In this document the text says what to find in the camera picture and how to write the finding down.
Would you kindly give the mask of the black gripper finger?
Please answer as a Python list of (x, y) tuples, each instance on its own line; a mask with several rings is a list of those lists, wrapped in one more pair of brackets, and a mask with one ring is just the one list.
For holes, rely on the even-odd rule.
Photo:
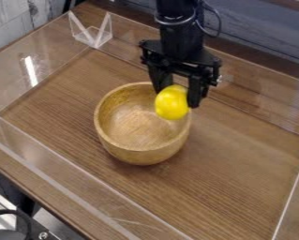
[(188, 105), (191, 108), (198, 108), (200, 103), (200, 77), (191, 75), (188, 84)]
[(148, 72), (155, 93), (159, 94), (172, 84), (172, 75), (160, 67), (148, 67)]

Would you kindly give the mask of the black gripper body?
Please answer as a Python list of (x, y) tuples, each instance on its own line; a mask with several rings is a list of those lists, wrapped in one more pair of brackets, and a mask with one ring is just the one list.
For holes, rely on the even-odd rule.
[(216, 86), (220, 76), (222, 60), (206, 49), (194, 52), (186, 59), (170, 57), (163, 53), (159, 40), (142, 40), (142, 64), (147, 67), (166, 69), (171, 75), (190, 78), (191, 75), (200, 77), (200, 98), (208, 94), (211, 86)]

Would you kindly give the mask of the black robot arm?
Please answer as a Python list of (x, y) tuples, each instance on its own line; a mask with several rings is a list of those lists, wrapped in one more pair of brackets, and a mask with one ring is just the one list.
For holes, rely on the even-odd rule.
[(220, 15), (206, 0), (155, 0), (155, 5), (159, 38), (139, 42), (142, 63), (156, 93), (174, 84), (174, 74), (188, 79), (186, 100), (198, 108), (220, 79), (222, 60), (204, 47), (204, 36), (220, 35)]

